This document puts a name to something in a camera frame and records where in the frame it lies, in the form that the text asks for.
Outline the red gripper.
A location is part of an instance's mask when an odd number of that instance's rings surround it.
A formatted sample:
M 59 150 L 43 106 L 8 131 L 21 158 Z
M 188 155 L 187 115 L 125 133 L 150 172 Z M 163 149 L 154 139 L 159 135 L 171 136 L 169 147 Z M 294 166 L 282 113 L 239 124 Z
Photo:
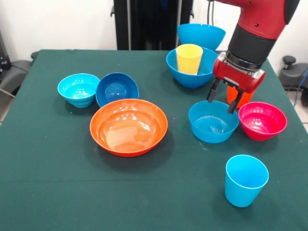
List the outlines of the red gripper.
M 227 60 L 227 53 L 221 52 L 214 62 L 213 75 L 216 77 L 212 84 L 207 100 L 212 103 L 216 94 L 220 80 L 227 85 L 237 89 L 227 89 L 227 102 L 229 103 L 228 114 L 233 114 L 237 108 L 244 92 L 252 93 L 264 80 L 266 72 L 259 70 L 242 70 L 237 66 L 233 66 Z

